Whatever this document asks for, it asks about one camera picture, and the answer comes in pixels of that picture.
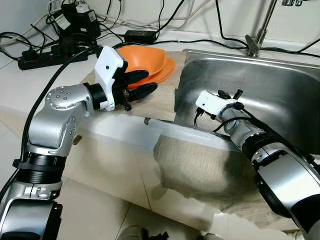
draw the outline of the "power adapter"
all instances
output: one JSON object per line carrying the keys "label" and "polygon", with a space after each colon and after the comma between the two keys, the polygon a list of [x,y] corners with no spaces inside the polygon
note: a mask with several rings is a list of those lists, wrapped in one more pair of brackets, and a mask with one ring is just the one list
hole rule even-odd
{"label": "power adapter", "polygon": [[152,44],[157,40],[156,31],[128,30],[124,34],[125,42]]}

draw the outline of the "wooden cutting board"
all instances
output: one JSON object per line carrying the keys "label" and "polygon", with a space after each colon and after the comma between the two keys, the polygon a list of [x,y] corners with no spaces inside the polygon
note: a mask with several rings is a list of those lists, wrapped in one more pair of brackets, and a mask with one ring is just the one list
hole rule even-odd
{"label": "wooden cutting board", "polygon": [[[149,96],[132,102],[132,110],[125,111],[123,107],[117,107],[116,113],[128,114],[151,119],[174,121],[175,113],[175,89],[178,88],[180,75],[185,65],[186,52],[167,51],[166,56],[175,62],[175,70],[158,88]],[[95,71],[89,73],[81,83],[95,83]]]}

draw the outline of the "faucet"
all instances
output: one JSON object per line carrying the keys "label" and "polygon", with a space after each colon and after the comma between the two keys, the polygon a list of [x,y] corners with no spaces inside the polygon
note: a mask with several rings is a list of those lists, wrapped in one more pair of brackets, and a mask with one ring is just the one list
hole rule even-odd
{"label": "faucet", "polygon": [[[302,5],[303,1],[309,1],[309,0],[283,0],[282,5],[283,6],[293,6],[294,3],[296,6],[300,7]],[[249,35],[245,35],[246,43],[248,44],[248,51],[247,55],[250,57],[258,57],[259,51],[262,46],[262,43],[264,42],[265,36],[267,34],[267,27],[270,21],[270,18],[272,16],[272,13],[275,10],[277,0],[271,0],[268,11],[266,12],[266,16],[264,18],[262,27],[258,31],[255,40],[253,40]]]}

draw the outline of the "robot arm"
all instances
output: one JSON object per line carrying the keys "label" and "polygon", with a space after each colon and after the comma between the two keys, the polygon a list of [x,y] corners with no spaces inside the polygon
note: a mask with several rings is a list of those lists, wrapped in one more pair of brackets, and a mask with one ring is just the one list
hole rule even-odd
{"label": "robot arm", "polygon": [[128,91],[128,84],[148,76],[147,71],[125,73],[128,63],[105,46],[95,65],[96,84],[60,86],[45,97],[45,104],[32,119],[28,131],[25,161],[16,159],[19,169],[0,212],[0,239],[55,240],[63,206],[61,177],[76,136],[77,124],[95,110],[113,111],[141,99],[157,88],[149,83]]}
{"label": "robot arm", "polygon": [[266,124],[257,120],[236,99],[219,91],[202,91],[198,111],[219,117],[224,131],[247,156],[256,171],[257,187],[276,213],[292,218],[306,240],[320,236],[320,167]]}

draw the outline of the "stainless steel sink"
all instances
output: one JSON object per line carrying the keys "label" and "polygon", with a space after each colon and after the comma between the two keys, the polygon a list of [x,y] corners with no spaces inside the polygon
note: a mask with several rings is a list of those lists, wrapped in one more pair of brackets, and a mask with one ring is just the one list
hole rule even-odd
{"label": "stainless steel sink", "polygon": [[[184,50],[185,66],[175,93],[174,122],[193,127],[202,90],[231,96],[237,89],[245,108],[299,148],[320,154],[320,66],[263,58]],[[198,127],[212,131],[207,115]]]}

